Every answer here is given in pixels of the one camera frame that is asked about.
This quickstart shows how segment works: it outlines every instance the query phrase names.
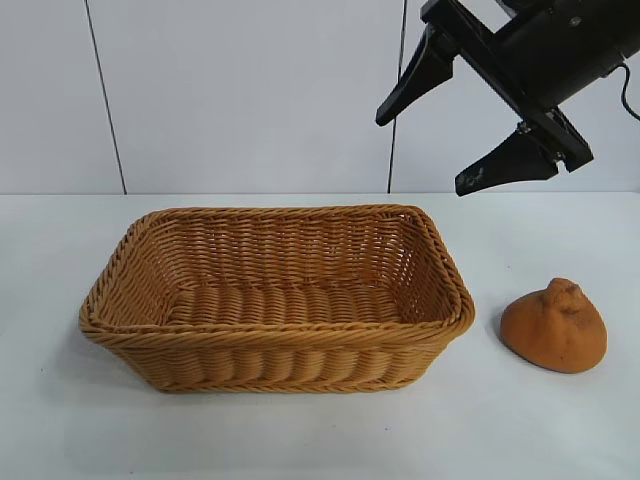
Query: woven wicker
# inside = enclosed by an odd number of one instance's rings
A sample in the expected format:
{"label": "woven wicker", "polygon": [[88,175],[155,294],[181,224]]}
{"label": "woven wicker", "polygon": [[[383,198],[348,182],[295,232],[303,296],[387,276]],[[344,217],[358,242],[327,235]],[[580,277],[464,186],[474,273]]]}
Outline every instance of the woven wicker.
{"label": "woven wicker", "polygon": [[129,228],[80,328],[165,392],[371,392],[415,381],[473,316],[418,208],[191,208]]}

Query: robotic arm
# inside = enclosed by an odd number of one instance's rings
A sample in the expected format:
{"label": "robotic arm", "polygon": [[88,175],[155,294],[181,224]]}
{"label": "robotic arm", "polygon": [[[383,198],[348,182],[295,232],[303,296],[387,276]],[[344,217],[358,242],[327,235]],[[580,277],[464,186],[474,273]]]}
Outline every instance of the robotic arm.
{"label": "robotic arm", "polygon": [[497,0],[512,17],[489,30],[458,0],[429,0],[425,32],[400,82],[380,106],[386,125],[453,77],[462,56],[522,118],[500,146],[456,177],[456,192],[573,172],[593,160],[558,108],[640,50],[638,0]]}

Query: white wall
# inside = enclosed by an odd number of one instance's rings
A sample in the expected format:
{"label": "white wall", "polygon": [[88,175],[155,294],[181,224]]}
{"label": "white wall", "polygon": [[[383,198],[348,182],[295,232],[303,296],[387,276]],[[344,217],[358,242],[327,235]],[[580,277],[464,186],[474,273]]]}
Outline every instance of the white wall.
{"label": "white wall", "polygon": [[91,0],[133,193],[383,192],[402,0]]}
{"label": "white wall", "polygon": [[[463,0],[493,29],[493,0]],[[408,1],[405,64],[422,32]],[[403,0],[89,0],[133,193],[384,192]],[[0,193],[120,193],[83,0],[0,5]],[[640,108],[640,55],[630,101]],[[518,118],[459,60],[399,119],[393,191],[452,191]],[[507,190],[640,190],[622,72],[565,112],[596,160]]]}
{"label": "white wall", "polygon": [[119,193],[82,0],[0,2],[0,193]]}
{"label": "white wall", "polygon": [[[419,15],[423,3],[408,1],[405,65],[424,30]],[[494,31],[509,19],[493,1],[463,3]],[[628,63],[635,72],[629,99],[640,109],[640,55]],[[511,184],[494,190],[640,191],[640,124],[620,104],[623,82],[624,74],[618,71],[562,106],[589,142],[593,162],[572,174],[561,172],[548,182]],[[453,80],[418,100],[398,119],[393,190],[452,191],[455,176],[513,133],[518,121],[471,67],[457,59]]]}

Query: tabletop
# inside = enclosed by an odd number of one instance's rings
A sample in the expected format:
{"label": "tabletop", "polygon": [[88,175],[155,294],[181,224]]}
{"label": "tabletop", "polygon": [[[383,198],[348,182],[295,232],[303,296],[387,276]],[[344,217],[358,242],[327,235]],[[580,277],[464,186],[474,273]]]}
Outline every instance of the tabletop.
{"label": "tabletop", "polygon": [[[373,394],[152,390],[78,331],[130,223],[181,206],[417,205],[477,309],[415,384]],[[640,478],[640,195],[2,196],[0,471],[19,479]],[[534,367],[496,334],[515,298],[581,285],[609,350]]]}

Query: wicker basket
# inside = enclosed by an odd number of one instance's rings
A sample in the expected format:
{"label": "wicker basket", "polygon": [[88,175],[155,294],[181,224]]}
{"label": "wicker basket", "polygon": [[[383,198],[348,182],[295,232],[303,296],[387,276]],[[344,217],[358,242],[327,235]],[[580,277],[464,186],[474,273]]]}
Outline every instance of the wicker basket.
{"label": "wicker basket", "polygon": [[371,392],[473,316],[418,208],[191,208],[129,228],[80,328],[165,392]]}

